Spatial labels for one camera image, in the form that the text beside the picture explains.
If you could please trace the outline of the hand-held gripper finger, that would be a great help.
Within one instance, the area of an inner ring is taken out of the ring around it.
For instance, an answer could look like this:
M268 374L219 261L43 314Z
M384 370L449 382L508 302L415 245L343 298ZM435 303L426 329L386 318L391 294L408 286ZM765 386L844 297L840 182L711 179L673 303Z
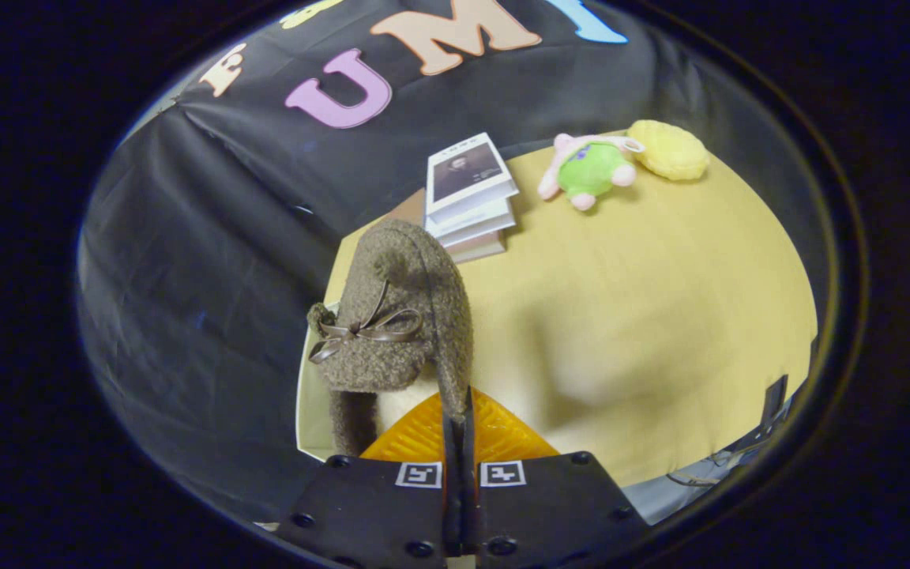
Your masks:
M491 396L470 395L464 534L478 568L602 567L650 532L594 453L561 453Z
M438 394L387 402L361 454L333 454L286 508L276 537L325 567L445 568L460 551L460 429Z

